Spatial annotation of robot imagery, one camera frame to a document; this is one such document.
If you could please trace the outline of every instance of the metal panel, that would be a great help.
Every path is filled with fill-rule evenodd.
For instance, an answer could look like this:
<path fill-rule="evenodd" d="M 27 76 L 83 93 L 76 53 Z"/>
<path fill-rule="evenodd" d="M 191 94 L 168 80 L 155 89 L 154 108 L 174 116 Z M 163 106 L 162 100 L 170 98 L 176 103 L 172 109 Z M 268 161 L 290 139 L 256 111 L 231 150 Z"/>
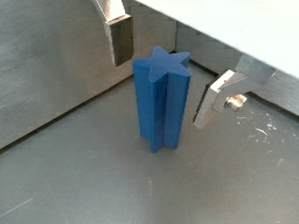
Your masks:
<path fill-rule="evenodd" d="M 174 50 L 176 23 L 134 1 L 135 58 Z M 92 1 L 0 2 L 0 148 L 132 74 L 115 67 Z"/>
<path fill-rule="evenodd" d="M 176 51 L 191 52 L 191 59 L 216 74 L 227 69 L 236 71 L 242 56 L 243 58 L 246 56 L 240 51 L 184 24 L 178 25 Z M 298 87 L 299 79 L 282 71 L 276 71 L 268 83 L 254 93 L 299 115 Z"/>

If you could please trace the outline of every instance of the scratch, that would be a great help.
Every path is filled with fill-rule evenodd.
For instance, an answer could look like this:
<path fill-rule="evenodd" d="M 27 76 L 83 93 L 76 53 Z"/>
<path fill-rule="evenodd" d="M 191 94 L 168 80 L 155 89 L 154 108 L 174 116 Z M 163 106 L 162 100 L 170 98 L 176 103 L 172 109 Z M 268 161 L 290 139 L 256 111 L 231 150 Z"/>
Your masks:
<path fill-rule="evenodd" d="M 150 187 L 150 196 L 152 199 L 154 198 L 154 181 L 151 178 L 148 178 L 148 187 Z"/>
<path fill-rule="evenodd" d="M 92 157 L 90 157 L 90 159 L 92 159 L 94 157 L 98 157 L 99 155 L 95 155 L 95 156 L 92 156 Z"/>
<path fill-rule="evenodd" d="M 17 207 L 20 207 L 20 206 L 23 206 L 25 203 L 28 203 L 29 201 L 32 201 L 33 199 L 28 199 L 24 203 L 21 203 L 19 206 L 16 206 L 15 208 L 12 208 L 9 211 L 7 211 L 5 213 L 3 213 L 1 215 L 0 215 L 0 218 L 3 217 L 3 216 L 5 216 L 7 214 L 9 214 Z"/>
<path fill-rule="evenodd" d="M 50 190 L 51 190 L 51 196 L 54 197 L 54 200 L 55 200 L 55 202 L 56 202 L 56 205 L 58 205 L 58 207 L 59 207 L 59 209 L 60 209 L 60 214 L 62 214 L 62 216 L 63 216 L 66 222 L 70 224 L 70 221 L 68 221 L 68 219 L 67 219 L 67 216 L 66 216 L 64 212 L 62 211 L 60 203 L 59 203 L 59 201 L 58 201 L 58 199 L 56 199 L 56 196 L 55 196 L 55 194 L 54 194 L 54 192 L 52 192 L 51 185 L 50 185 L 50 183 L 48 183 L 47 180 L 46 180 L 44 182 L 46 182 L 46 184 L 47 184 L 47 186 L 48 186 L 48 188 L 50 188 Z"/>
<path fill-rule="evenodd" d="M 256 130 L 259 130 L 262 133 L 264 133 L 264 134 L 267 135 L 267 133 L 266 133 L 262 129 L 258 129 L 258 128 L 256 128 Z"/>

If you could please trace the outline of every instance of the gray metal surface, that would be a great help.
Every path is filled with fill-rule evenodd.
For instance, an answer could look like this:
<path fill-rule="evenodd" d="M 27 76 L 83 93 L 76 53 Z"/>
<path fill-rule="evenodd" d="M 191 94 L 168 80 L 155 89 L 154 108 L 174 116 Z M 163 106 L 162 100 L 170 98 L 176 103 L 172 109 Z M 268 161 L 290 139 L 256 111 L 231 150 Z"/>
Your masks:
<path fill-rule="evenodd" d="M 176 23 L 135 1 L 135 57 L 175 47 Z M 91 1 L 0 2 L 0 148 L 132 74 L 115 67 Z"/>
<path fill-rule="evenodd" d="M 227 69 L 239 71 L 239 62 L 242 62 L 244 57 L 248 57 L 240 51 L 220 43 L 204 33 L 195 31 L 184 24 L 179 24 L 178 26 L 176 51 L 191 52 L 191 59 L 216 74 L 220 74 Z M 298 87 L 299 79 L 278 71 L 268 83 L 254 93 L 299 115 Z"/>
<path fill-rule="evenodd" d="M 151 154 L 130 79 L 0 155 L 1 224 L 298 223 L 298 119 L 250 98 L 199 130 L 191 71 L 178 150 Z"/>
<path fill-rule="evenodd" d="M 92 0 L 104 22 L 126 15 L 123 0 Z"/>
<path fill-rule="evenodd" d="M 134 48 L 134 19 L 124 15 L 104 23 L 112 62 L 116 66 L 123 65 L 132 59 Z"/>
<path fill-rule="evenodd" d="M 122 0 L 92 0 L 103 20 L 112 62 L 123 65 L 134 57 L 134 19 Z"/>

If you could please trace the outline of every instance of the brushed metal sheet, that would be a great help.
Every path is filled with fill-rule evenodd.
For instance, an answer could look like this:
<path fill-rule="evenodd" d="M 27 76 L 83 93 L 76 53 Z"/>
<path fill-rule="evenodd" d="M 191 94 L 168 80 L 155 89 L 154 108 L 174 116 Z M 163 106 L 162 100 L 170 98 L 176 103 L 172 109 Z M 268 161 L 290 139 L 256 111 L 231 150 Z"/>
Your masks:
<path fill-rule="evenodd" d="M 175 47 L 176 22 L 126 0 L 135 17 L 135 58 Z M 0 2 L 0 148 L 132 74 L 115 67 L 92 1 Z"/>

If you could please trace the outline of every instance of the metal plate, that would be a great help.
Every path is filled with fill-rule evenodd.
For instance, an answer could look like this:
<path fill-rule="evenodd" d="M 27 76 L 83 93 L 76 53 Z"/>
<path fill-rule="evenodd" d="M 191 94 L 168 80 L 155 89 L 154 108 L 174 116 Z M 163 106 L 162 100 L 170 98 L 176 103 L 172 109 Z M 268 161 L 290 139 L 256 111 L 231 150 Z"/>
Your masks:
<path fill-rule="evenodd" d="M 176 23 L 135 1 L 135 58 L 174 50 Z M 115 67 L 91 1 L 0 2 L 0 148 L 132 74 Z"/>

